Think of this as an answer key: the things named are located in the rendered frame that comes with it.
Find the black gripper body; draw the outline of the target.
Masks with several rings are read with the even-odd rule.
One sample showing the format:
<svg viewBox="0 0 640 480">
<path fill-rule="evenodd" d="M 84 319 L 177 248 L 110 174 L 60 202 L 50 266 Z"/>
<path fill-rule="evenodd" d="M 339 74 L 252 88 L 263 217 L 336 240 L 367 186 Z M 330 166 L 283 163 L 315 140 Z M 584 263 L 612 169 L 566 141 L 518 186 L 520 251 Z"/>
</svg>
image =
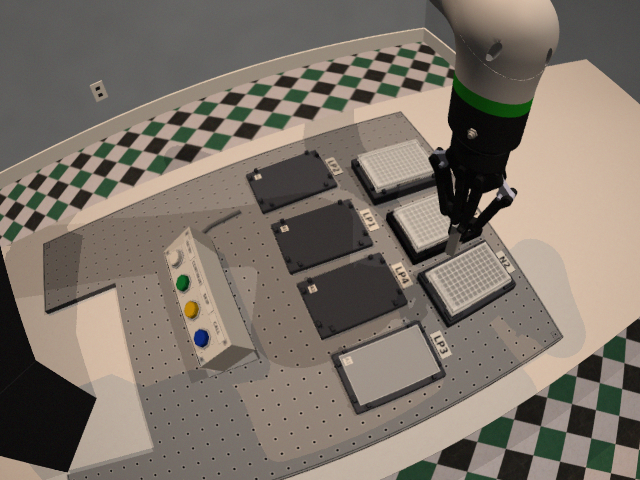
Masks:
<svg viewBox="0 0 640 480">
<path fill-rule="evenodd" d="M 481 175 L 484 178 L 481 194 L 503 185 L 504 180 L 507 178 L 505 169 L 509 155 L 510 152 L 491 154 L 474 149 L 461 141 L 453 132 L 450 147 L 445 152 L 446 159 L 455 178 L 456 170 L 460 165 L 467 169 L 465 187 L 471 189 L 472 182 L 477 175 Z"/>
</svg>

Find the white button panel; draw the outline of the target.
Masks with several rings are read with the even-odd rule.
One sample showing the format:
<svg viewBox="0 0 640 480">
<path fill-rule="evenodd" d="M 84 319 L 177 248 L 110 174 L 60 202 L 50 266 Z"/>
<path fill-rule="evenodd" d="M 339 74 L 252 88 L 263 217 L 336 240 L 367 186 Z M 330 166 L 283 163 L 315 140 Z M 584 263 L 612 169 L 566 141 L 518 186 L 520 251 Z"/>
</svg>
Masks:
<svg viewBox="0 0 640 480">
<path fill-rule="evenodd" d="M 260 359 L 213 241 L 204 234 L 240 213 L 239 209 L 201 232 L 189 226 L 164 251 L 194 353 L 209 378 Z"/>
</svg>

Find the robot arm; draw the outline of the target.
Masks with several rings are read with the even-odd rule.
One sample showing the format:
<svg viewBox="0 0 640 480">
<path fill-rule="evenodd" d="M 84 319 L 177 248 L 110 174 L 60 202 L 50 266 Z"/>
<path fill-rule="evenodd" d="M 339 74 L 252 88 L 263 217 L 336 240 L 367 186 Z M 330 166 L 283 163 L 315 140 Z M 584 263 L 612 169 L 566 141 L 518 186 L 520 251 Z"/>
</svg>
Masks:
<svg viewBox="0 0 640 480">
<path fill-rule="evenodd" d="M 455 37 L 449 127 L 477 150 L 515 150 L 559 41 L 552 2 L 429 1 L 445 16 Z"/>
</svg>

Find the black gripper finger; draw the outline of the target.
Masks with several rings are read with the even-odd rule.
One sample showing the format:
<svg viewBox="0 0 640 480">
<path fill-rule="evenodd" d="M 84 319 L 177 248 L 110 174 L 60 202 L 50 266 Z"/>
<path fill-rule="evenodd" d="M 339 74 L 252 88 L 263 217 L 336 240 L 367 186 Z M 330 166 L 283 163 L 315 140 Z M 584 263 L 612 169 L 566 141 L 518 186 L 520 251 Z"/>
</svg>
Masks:
<svg viewBox="0 0 640 480">
<path fill-rule="evenodd" d="M 517 195 L 517 190 L 515 188 L 510 188 L 504 180 L 503 185 L 498 188 L 499 190 L 496 193 L 495 199 L 476 218 L 474 217 L 474 215 L 482 197 L 480 191 L 482 189 L 483 183 L 484 178 L 481 175 L 477 175 L 473 180 L 472 187 L 468 196 L 469 198 L 460 223 L 456 228 L 457 231 L 455 232 L 455 236 L 449 252 L 449 255 L 451 257 L 454 257 L 454 255 L 460 248 L 462 241 L 468 234 L 468 229 L 470 229 L 474 234 L 478 233 L 500 209 L 511 206 L 513 200 Z"/>
<path fill-rule="evenodd" d="M 465 187 L 467 169 L 460 165 L 456 170 L 454 194 L 451 168 L 447 162 L 445 152 L 446 150 L 438 147 L 428 160 L 435 173 L 440 213 L 450 218 L 449 238 L 445 249 L 445 253 L 449 255 L 456 228 L 467 204 L 470 188 Z"/>
</svg>

